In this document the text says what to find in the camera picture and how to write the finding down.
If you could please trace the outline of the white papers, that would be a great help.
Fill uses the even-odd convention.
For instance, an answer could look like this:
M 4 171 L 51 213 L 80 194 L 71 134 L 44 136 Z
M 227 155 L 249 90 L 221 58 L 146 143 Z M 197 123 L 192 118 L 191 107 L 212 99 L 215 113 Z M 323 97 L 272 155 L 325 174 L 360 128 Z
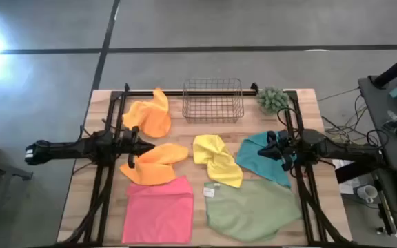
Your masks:
M 333 159 L 332 162 L 335 166 L 335 169 L 340 169 L 346 165 L 353 163 L 353 161 L 338 160 L 338 159 Z M 359 188 L 363 185 L 366 185 L 367 183 L 368 183 L 368 180 L 365 176 L 359 176 L 357 178 L 348 180 L 344 183 L 340 183 L 339 184 L 340 192 L 342 194 L 354 194 L 355 188 Z

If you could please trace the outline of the orange microfiber towel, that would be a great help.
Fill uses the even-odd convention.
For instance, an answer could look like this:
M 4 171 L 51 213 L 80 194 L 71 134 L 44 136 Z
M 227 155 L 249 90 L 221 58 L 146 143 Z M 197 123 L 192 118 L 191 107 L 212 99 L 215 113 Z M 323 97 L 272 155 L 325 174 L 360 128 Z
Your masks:
M 161 185 L 176 179 L 173 164 L 188 157 L 187 147 L 165 143 L 142 154 L 134 160 L 135 168 L 127 163 L 120 166 L 120 171 L 133 183 L 138 185 Z
M 161 138 L 167 135 L 171 128 L 169 102 L 162 89 L 153 90 L 150 101 L 135 101 L 122 116 L 123 125 L 129 129 L 138 127 L 151 138 Z

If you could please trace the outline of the yellow microfiber towel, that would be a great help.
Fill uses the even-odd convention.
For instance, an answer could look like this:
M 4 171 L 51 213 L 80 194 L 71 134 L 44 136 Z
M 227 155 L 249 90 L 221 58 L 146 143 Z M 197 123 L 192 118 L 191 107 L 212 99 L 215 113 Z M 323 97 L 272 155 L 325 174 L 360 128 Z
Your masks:
M 206 165 L 210 179 L 230 187 L 241 187 L 243 171 L 220 136 L 198 135 L 194 138 L 192 149 L 194 162 Z

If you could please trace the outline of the teal microfiber towel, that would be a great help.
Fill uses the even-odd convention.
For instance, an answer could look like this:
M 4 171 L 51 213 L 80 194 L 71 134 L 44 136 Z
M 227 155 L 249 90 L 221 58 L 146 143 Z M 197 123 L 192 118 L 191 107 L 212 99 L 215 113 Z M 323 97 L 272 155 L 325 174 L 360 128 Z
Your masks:
M 241 143 L 236 155 L 236 163 L 258 176 L 290 188 L 292 184 L 282 168 L 283 160 L 274 160 L 258 155 L 258 151 L 267 147 L 267 145 L 267 132 L 249 136 Z

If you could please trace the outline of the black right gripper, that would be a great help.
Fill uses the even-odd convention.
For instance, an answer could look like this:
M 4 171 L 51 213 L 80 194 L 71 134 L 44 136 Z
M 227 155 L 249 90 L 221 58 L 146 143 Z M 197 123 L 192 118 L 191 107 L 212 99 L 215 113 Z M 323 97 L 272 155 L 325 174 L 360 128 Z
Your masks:
M 258 155 L 281 162 L 282 169 L 285 172 L 290 171 L 296 160 L 296 147 L 288 131 L 269 131 L 267 142 L 268 144 L 258 151 Z

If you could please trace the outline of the black desk crossbar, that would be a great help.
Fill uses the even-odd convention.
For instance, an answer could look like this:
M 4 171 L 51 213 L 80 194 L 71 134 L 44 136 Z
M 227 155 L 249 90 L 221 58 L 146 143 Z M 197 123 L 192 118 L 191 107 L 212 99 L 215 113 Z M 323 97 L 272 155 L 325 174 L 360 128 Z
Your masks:
M 340 167 L 335 170 L 336 179 L 338 183 L 344 183 L 346 181 L 358 178 L 364 174 L 368 174 L 377 168 L 375 163 L 372 162 L 353 162 L 351 164 Z

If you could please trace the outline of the black aluminium table frame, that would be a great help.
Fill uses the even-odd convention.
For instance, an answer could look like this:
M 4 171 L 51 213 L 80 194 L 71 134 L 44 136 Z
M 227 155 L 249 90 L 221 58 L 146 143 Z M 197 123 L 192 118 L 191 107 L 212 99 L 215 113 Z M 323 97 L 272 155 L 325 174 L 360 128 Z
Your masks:
M 103 128 L 102 120 L 107 116 L 111 93 L 111 90 L 96 90 L 92 93 L 85 122 L 89 131 Z M 295 93 L 304 127 L 323 131 L 324 127 L 315 91 L 313 89 L 296 89 Z M 182 90 L 166 90 L 165 95 L 169 98 L 172 127 L 166 137 L 154 139 L 152 143 L 176 143 L 191 148 L 194 137 L 199 134 L 206 134 L 210 124 L 187 122 L 182 112 Z M 213 133 L 218 134 L 224 140 L 227 148 L 233 154 L 237 153 L 241 142 L 248 136 L 283 128 L 277 118 L 266 116 L 260 111 L 253 96 L 253 90 L 243 92 L 243 107 L 244 115 L 237 122 L 216 123 L 212 126 Z M 58 242 L 67 239 L 80 224 L 88 211 L 92 195 L 96 167 L 90 165 L 87 160 L 76 161 L 75 167 L 78 172 L 71 177 L 68 197 L 56 239 Z M 209 179 L 206 168 L 194 164 L 192 158 L 188 158 L 174 164 L 174 169 L 177 176 L 187 177 L 194 191 L 194 220 L 190 245 L 196 247 L 238 246 L 240 244 L 238 241 L 220 235 L 207 226 L 203 196 L 203 184 Z M 312 173 L 323 212 L 340 234 L 350 240 L 352 235 L 334 168 L 329 164 L 319 163 L 313 167 Z M 116 169 L 112 181 L 108 217 L 103 238 L 103 245 L 107 247 L 120 247 L 122 245 L 123 224 L 128 203 L 125 192 L 128 185 L 129 180 L 119 169 Z M 263 244 L 270 246 L 307 244 L 304 222 L 298 219 L 288 224 L 280 229 L 273 239 L 267 240 Z

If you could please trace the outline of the green microfiber towel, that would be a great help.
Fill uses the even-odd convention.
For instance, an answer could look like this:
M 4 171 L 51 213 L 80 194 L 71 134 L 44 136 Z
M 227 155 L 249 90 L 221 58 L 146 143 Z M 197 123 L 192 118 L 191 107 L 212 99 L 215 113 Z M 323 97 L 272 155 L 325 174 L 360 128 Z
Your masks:
M 239 188 L 207 182 L 203 195 L 208 227 L 240 242 L 272 239 L 301 218 L 292 190 L 274 181 L 244 180 Z

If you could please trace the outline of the white mug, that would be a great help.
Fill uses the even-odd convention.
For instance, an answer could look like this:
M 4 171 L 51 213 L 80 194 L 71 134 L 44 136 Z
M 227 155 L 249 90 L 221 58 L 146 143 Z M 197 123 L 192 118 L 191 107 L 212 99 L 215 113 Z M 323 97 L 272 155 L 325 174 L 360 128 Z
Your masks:
M 363 185 L 356 190 L 358 197 L 368 204 L 372 204 L 378 196 L 378 191 L 373 185 Z

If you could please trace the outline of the green potted artificial plant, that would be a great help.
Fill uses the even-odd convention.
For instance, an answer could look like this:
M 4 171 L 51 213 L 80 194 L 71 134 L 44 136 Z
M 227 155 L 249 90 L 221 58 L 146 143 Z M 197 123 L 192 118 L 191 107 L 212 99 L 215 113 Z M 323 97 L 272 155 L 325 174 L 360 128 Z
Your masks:
M 257 103 L 262 112 L 273 115 L 289 106 L 289 95 L 282 89 L 267 87 L 259 91 Z

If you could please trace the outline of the pink microfiber towel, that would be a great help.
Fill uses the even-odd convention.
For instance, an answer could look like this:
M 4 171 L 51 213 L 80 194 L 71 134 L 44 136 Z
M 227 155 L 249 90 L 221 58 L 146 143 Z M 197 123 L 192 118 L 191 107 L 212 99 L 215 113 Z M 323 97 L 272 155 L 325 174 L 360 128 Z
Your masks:
M 162 185 L 130 183 L 121 242 L 186 244 L 192 239 L 194 193 L 184 176 Z

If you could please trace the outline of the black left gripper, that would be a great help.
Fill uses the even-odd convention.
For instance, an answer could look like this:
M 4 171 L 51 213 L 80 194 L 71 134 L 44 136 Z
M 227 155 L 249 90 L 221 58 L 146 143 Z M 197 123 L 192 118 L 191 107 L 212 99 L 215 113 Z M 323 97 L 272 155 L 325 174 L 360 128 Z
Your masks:
M 134 156 L 136 155 L 136 144 L 139 139 L 139 128 L 137 126 L 130 128 L 125 127 L 122 131 L 122 135 L 119 137 L 116 143 L 116 158 L 119 158 L 122 154 L 128 155 L 128 167 L 130 169 L 135 168 Z M 147 147 L 143 153 L 149 152 L 155 148 L 155 145 L 147 141 L 142 140 L 142 146 Z

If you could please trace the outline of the dark metal stand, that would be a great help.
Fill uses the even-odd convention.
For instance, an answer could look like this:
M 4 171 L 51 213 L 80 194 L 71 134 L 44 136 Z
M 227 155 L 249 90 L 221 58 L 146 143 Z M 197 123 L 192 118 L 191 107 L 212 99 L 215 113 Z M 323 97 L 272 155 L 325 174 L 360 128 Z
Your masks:
M 30 180 L 33 176 L 33 172 L 29 172 L 24 169 L 20 169 L 18 167 L 6 165 L 3 163 L 0 163 L 0 172 L 3 172 L 4 174 L 9 174 L 11 176 L 21 177 L 23 180 Z

